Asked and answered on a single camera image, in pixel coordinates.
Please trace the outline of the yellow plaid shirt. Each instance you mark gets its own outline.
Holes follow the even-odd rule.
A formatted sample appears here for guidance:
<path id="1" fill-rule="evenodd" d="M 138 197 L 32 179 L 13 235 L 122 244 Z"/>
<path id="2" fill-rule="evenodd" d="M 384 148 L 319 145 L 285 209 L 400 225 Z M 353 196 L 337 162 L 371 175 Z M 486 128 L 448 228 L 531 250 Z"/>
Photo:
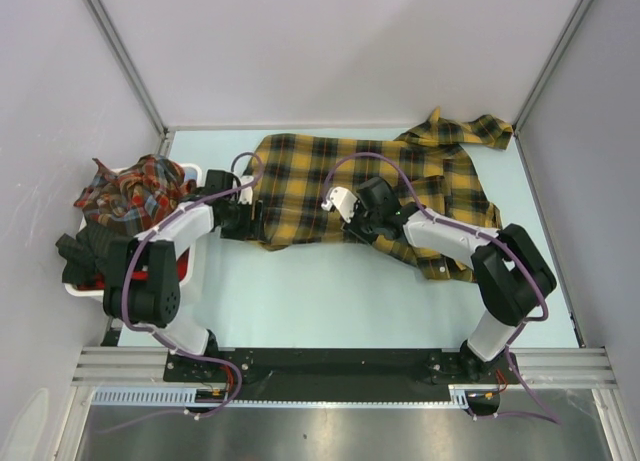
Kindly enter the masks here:
<path id="1" fill-rule="evenodd" d="M 459 122 L 438 110 L 393 140 L 268 135 L 244 172 L 263 174 L 253 189 L 262 204 L 257 243 L 276 251 L 356 241 L 341 216 L 322 207 L 328 189 L 343 187 L 360 199 L 353 219 L 363 221 L 365 243 L 417 268 L 427 279 L 472 282 L 469 266 L 432 249 L 415 248 L 400 238 L 398 227 L 387 225 L 398 224 L 406 205 L 419 201 L 459 222 L 501 228 L 499 209 L 488 199 L 464 147 L 504 150 L 512 136 L 512 126 L 492 115 Z"/>

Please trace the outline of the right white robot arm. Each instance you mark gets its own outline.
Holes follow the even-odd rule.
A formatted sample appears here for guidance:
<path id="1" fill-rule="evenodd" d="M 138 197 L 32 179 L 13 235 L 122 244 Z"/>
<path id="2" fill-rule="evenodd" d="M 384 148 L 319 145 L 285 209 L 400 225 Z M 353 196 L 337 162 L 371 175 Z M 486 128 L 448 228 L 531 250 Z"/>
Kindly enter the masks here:
<path id="1" fill-rule="evenodd" d="M 460 347 L 459 364 L 473 382 L 484 382 L 497 360 L 530 322 L 549 316 L 546 298 L 557 280 L 527 231 L 510 224 L 483 228 L 454 220 L 414 198 L 402 204 L 389 183 L 374 177 L 355 192 L 333 187 L 322 208 L 337 211 L 343 229 L 366 243 L 382 236 L 412 248 L 430 249 L 470 268 L 484 313 Z"/>

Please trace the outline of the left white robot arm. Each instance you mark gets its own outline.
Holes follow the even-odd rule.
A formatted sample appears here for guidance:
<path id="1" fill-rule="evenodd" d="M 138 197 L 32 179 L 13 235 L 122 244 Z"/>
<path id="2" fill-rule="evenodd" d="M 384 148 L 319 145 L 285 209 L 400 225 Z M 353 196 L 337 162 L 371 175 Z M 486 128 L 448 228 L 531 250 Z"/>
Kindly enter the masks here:
<path id="1" fill-rule="evenodd" d="M 215 231 L 234 240 L 255 239 L 262 223 L 262 205 L 253 196 L 259 180 L 259 176 L 237 177 L 232 172 L 210 170 L 205 184 L 187 195 L 158 225 L 109 244 L 104 312 L 187 356 L 187 370 L 202 381 L 219 373 L 221 357 L 211 330 L 181 310 L 186 295 L 178 260 Z"/>

